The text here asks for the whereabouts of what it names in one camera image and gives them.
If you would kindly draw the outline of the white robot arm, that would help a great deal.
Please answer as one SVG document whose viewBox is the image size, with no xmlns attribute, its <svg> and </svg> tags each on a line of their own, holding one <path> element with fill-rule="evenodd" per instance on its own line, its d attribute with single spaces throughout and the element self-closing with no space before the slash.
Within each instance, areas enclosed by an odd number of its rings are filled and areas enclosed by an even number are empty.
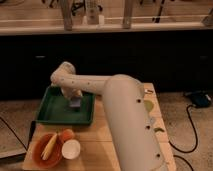
<svg viewBox="0 0 213 171">
<path fill-rule="evenodd" d="M 63 62 L 50 76 L 64 90 L 82 90 L 102 96 L 121 171 L 169 171 L 144 104 L 143 84 L 128 75 L 76 75 L 75 67 Z"/>
</svg>

